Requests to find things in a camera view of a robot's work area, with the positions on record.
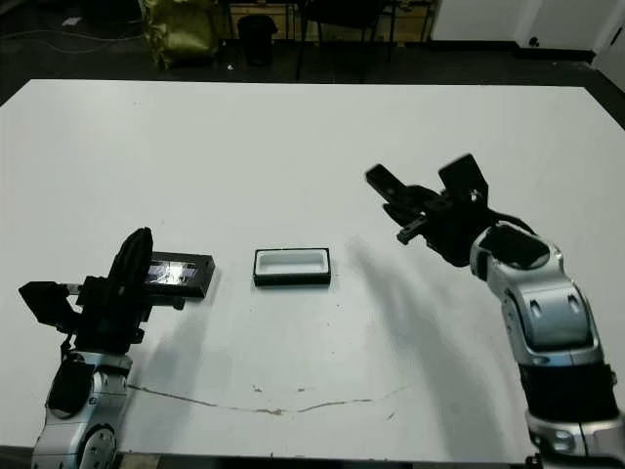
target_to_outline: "white tabletop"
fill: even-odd
[[[472,152],[492,206],[564,251],[625,375],[623,150],[577,88],[31,81],[0,108],[0,445],[34,445],[63,340],[18,287],[105,275],[148,226],[218,271],[132,347],[132,383],[160,394],[133,392],[122,450],[520,461],[498,302],[400,245],[363,173],[439,189]],[[329,289],[254,287],[254,249],[287,246],[329,247]]]

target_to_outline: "dark floor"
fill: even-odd
[[[141,38],[99,42],[45,32],[5,37],[33,29],[108,38],[126,38],[141,32],[136,23],[93,26],[82,22],[73,28],[61,27],[63,20],[74,14],[71,9],[43,11],[32,1],[0,17],[0,104],[31,78],[295,81],[298,45],[293,42],[275,44],[273,65],[267,67],[247,65],[241,45],[231,43],[222,48],[212,64],[184,65],[165,71],[153,64]],[[586,63],[520,59],[511,51],[441,51],[427,45],[394,48],[392,59],[387,62],[386,47],[363,50],[358,46],[307,47],[301,82],[358,83],[362,78],[364,83],[583,86],[625,128],[625,95]],[[94,51],[76,53],[85,50]]]

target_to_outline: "crack on table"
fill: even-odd
[[[393,395],[403,391],[404,389],[407,389],[407,388],[411,387],[413,384],[414,383],[404,384],[403,386],[398,387],[397,389],[391,391],[390,393],[385,394],[384,396],[382,396],[381,398],[378,398],[378,399],[350,399],[350,400],[346,400],[346,401],[328,401],[328,402],[321,403],[321,404],[316,404],[316,405],[311,405],[311,406],[308,406],[308,407],[296,408],[296,409],[291,409],[291,410],[286,409],[286,408],[270,409],[270,408],[248,408],[248,407],[236,407],[236,406],[232,406],[232,405],[220,405],[220,404],[215,404],[215,403],[209,403],[207,401],[201,401],[201,400],[198,400],[198,399],[185,398],[184,396],[178,396],[176,394],[164,393],[162,391],[155,391],[153,389],[149,389],[149,388],[142,387],[142,386],[137,386],[137,385],[134,385],[134,384],[128,384],[128,387],[130,389],[134,389],[136,391],[141,391],[141,392],[148,393],[148,394],[153,394],[155,396],[161,396],[163,398],[175,399],[175,400],[178,400],[178,401],[184,401],[186,403],[191,403],[191,404],[204,405],[206,407],[222,408],[222,409],[225,409],[225,410],[236,410],[236,411],[239,411],[239,412],[266,413],[268,415],[281,417],[285,413],[306,413],[306,412],[310,412],[312,410],[317,410],[319,408],[331,407],[331,406],[335,406],[335,405],[352,405],[352,404],[373,404],[373,403],[379,403],[380,401],[383,401],[383,400],[389,398],[390,396],[393,396]]]

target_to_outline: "small box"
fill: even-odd
[[[330,251],[323,248],[258,249],[254,257],[254,284],[328,285]]]
[[[146,292],[204,298],[214,272],[213,256],[152,252],[146,277]]]

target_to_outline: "yellow bag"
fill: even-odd
[[[144,36],[154,61],[169,68],[174,62],[213,58],[219,49],[215,0],[143,0]]]

